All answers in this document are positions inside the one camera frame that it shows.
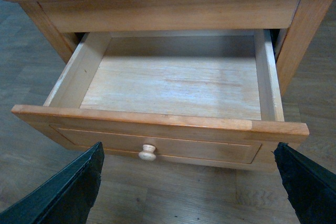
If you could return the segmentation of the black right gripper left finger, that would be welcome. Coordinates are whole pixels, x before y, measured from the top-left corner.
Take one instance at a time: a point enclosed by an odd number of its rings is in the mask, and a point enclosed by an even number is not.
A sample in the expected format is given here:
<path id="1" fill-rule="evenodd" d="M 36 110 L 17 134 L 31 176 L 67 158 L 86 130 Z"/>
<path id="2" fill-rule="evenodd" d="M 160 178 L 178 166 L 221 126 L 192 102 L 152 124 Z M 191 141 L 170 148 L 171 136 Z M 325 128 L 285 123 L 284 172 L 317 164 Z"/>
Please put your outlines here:
<path id="1" fill-rule="evenodd" d="M 98 142 L 1 212 L 1 223 L 86 223 L 99 192 L 103 161 Z"/>

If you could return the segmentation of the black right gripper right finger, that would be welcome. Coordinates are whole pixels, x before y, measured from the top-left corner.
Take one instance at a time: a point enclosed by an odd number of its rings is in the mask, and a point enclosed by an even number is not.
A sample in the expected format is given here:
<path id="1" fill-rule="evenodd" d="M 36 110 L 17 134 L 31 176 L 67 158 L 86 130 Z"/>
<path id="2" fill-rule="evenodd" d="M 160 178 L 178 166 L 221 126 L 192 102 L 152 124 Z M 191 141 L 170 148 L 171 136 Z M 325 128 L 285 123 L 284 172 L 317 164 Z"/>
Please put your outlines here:
<path id="1" fill-rule="evenodd" d="M 335 174 L 278 143 L 275 162 L 300 223 L 335 223 Z"/>

